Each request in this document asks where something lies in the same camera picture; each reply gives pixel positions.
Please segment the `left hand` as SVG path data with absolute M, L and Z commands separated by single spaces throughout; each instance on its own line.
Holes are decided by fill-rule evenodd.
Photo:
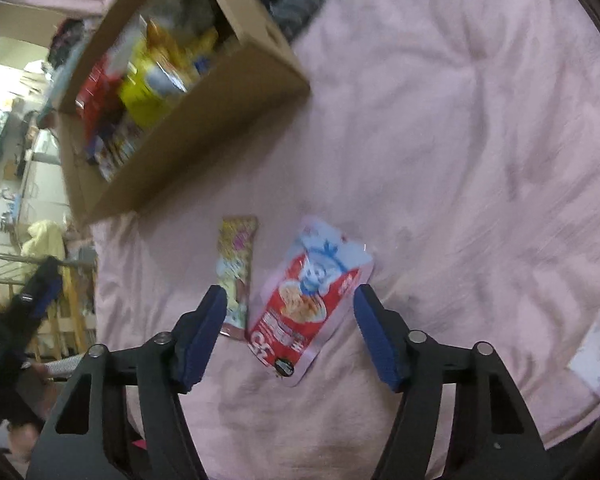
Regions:
M 16 385 L 16 393 L 28 408 L 43 422 L 50 416 L 60 389 L 50 380 L 48 368 L 41 363 L 32 362 L 21 374 Z M 28 462 L 41 430 L 33 422 L 8 427 L 9 451 L 18 460 Z

